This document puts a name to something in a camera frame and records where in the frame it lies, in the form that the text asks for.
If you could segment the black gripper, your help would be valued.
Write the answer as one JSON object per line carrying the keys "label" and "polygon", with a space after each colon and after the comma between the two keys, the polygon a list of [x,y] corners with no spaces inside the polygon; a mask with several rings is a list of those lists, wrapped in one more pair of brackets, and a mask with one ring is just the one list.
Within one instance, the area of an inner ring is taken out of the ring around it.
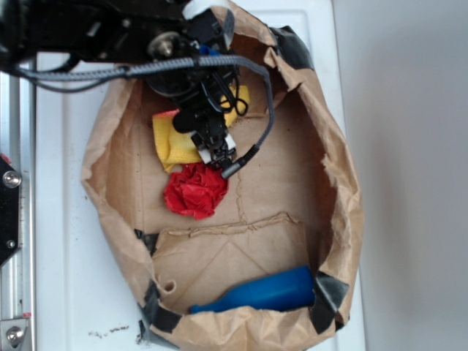
{"label": "black gripper", "polygon": [[[213,10],[205,10],[189,20],[182,32],[166,31],[148,45],[154,60],[230,54],[234,17],[230,10],[219,20]],[[239,68],[235,65],[175,69],[147,80],[156,93],[170,99],[179,109],[173,126],[180,133],[195,132],[193,143],[200,152],[208,150],[209,166],[226,170],[233,163],[235,142],[228,132],[224,115],[238,112]]]}

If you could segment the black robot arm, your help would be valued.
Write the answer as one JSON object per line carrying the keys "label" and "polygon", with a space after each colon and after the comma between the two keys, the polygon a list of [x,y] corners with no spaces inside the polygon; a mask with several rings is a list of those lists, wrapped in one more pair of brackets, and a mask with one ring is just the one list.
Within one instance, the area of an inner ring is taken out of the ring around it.
{"label": "black robot arm", "polygon": [[240,102],[233,27],[224,2],[3,1],[1,71],[50,88],[70,81],[80,62],[120,64],[119,73],[89,78],[146,80],[178,108],[175,130],[207,165],[229,173],[235,143],[223,116]]}

